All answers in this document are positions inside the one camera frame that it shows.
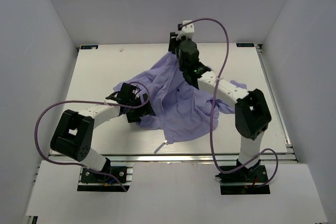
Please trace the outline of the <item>lavender purple jacket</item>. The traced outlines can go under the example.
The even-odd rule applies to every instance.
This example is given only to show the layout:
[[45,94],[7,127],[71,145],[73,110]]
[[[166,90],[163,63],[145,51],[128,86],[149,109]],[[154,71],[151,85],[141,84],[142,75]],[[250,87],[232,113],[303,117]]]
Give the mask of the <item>lavender purple jacket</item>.
[[189,85],[179,70],[177,58],[165,54],[150,69],[125,82],[140,87],[140,93],[150,93],[154,116],[140,119],[139,127],[145,130],[163,130],[164,140],[153,150],[156,154],[163,146],[192,141],[216,129],[219,115],[233,114],[234,108],[220,99],[212,105],[213,93]]

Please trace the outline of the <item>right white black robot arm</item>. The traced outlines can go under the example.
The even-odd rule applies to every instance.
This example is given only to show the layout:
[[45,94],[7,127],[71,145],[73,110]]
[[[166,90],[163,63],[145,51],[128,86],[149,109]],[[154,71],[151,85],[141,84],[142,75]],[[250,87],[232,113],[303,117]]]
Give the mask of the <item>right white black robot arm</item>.
[[215,73],[210,67],[200,62],[200,53],[194,35],[194,20],[183,21],[177,31],[170,34],[169,51],[176,55],[179,70],[184,80],[191,86],[213,94],[213,99],[220,99],[234,109],[235,127],[240,134],[240,151],[236,167],[231,170],[216,168],[222,174],[237,173],[247,182],[256,175],[260,165],[261,141],[271,114],[263,92],[259,89],[249,91],[234,85]]

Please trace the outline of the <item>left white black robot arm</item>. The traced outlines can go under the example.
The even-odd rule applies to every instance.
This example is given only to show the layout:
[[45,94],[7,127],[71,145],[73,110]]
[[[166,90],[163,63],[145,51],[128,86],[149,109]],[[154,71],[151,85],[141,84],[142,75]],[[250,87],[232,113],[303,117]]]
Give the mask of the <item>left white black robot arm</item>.
[[103,102],[81,110],[66,110],[61,115],[50,142],[50,148],[67,156],[80,165],[93,170],[93,176],[101,182],[110,178],[110,161],[91,147],[93,131],[101,124],[122,115],[128,123],[139,123],[146,115],[155,116],[150,104],[149,90],[139,82],[123,83]]

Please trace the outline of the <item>left blue table label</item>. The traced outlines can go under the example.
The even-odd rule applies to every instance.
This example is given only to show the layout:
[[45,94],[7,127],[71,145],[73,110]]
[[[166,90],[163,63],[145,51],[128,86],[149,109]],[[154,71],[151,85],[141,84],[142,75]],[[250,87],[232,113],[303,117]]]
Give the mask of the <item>left blue table label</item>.
[[98,45],[82,45],[80,50],[96,50],[98,49]]

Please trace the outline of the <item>blue table label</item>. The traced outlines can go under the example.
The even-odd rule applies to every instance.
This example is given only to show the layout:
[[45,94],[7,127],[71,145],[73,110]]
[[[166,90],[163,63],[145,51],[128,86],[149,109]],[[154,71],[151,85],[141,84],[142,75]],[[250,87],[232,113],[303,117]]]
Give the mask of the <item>blue table label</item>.
[[241,42],[238,42],[236,43],[236,46],[237,47],[242,47],[242,48],[245,48],[245,47],[254,47],[254,43],[241,43]]
[[82,45],[80,50],[96,50],[98,49],[98,45]]

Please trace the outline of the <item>right blue table label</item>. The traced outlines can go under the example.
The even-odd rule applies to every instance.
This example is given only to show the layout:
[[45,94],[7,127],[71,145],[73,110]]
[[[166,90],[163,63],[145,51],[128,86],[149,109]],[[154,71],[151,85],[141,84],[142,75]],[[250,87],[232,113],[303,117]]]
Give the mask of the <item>right blue table label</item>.
[[242,47],[242,48],[245,48],[245,47],[254,47],[254,43],[241,43],[241,42],[238,42],[236,43],[236,46],[237,47]]

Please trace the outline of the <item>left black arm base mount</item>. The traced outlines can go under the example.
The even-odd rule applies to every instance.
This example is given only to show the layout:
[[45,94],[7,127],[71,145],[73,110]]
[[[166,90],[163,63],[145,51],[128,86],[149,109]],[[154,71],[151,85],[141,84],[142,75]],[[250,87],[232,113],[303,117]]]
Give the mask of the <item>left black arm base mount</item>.
[[125,190],[115,178],[93,173],[87,168],[82,168],[79,175],[77,191],[100,193],[125,193],[128,191],[132,181],[132,166],[111,165],[108,173],[112,174],[123,185]]

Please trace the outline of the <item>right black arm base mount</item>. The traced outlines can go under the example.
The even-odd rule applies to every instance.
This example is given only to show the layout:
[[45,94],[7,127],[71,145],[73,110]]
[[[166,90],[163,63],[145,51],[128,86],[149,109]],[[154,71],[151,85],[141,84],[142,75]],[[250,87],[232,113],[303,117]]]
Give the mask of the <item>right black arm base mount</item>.
[[230,174],[219,173],[215,175],[220,184],[221,195],[269,195],[267,171],[260,165],[251,174],[246,175],[243,169]]

